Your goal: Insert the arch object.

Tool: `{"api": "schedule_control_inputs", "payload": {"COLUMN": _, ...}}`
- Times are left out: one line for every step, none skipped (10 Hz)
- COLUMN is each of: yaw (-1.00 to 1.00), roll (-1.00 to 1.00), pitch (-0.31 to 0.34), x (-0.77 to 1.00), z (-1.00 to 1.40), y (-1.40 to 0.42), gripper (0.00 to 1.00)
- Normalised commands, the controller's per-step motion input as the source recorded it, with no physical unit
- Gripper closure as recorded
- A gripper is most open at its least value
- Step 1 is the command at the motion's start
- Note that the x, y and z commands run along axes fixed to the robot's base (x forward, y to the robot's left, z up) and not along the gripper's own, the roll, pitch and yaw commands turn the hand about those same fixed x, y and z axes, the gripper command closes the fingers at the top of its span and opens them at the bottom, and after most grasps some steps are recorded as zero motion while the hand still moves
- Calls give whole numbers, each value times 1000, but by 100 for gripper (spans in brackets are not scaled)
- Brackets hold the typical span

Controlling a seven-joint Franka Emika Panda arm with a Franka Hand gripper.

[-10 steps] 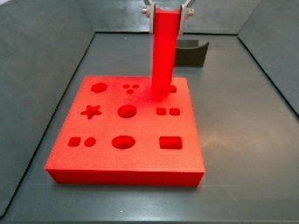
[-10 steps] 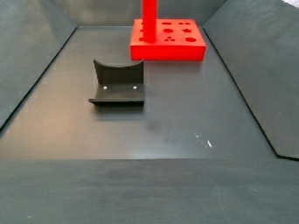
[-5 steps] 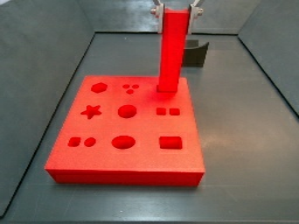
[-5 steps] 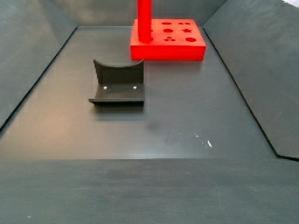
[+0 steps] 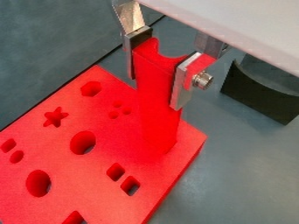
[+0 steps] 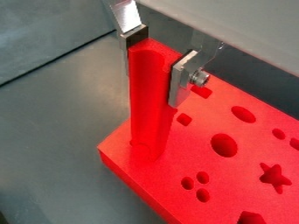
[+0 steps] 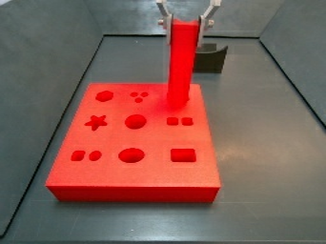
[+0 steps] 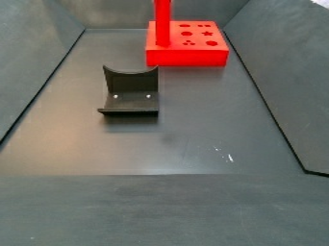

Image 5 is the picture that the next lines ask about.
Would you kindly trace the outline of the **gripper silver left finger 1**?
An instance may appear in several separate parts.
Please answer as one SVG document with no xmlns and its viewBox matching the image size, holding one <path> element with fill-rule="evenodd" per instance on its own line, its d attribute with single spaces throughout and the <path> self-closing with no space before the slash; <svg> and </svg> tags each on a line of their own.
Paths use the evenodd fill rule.
<svg viewBox="0 0 299 224">
<path fill-rule="evenodd" d="M 126 51 L 127 74 L 134 80 L 134 49 L 152 37 L 152 28 L 146 25 L 140 4 L 136 0 L 112 0 L 112 7 L 120 25 Z"/>
</svg>

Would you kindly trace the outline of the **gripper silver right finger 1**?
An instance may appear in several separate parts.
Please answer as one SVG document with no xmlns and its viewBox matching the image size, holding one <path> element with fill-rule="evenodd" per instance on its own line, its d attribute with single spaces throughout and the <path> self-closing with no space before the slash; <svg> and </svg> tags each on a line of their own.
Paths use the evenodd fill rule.
<svg viewBox="0 0 299 224">
<path fill-rule="evenodd" d="M 206 33 L 198 32 L 195 49 L 175 68 L 170 106 L 180 110 L 192 98 L 192 90 L 206 90 L 214 80 L 207 68 L 230 50 L 230 46 Z"/>
</svg>

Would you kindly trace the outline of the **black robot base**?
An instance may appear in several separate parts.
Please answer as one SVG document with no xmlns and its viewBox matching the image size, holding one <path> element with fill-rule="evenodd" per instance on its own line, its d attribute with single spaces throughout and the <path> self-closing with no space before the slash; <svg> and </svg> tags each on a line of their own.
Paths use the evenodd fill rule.
<svg viewBox="0 0 299 224">
<path fill-rule="evenodd" d="M 283 125 L 299 116 L 299 78 L 250 54 L 232 61 L 220 92 Z"/>
</svg>

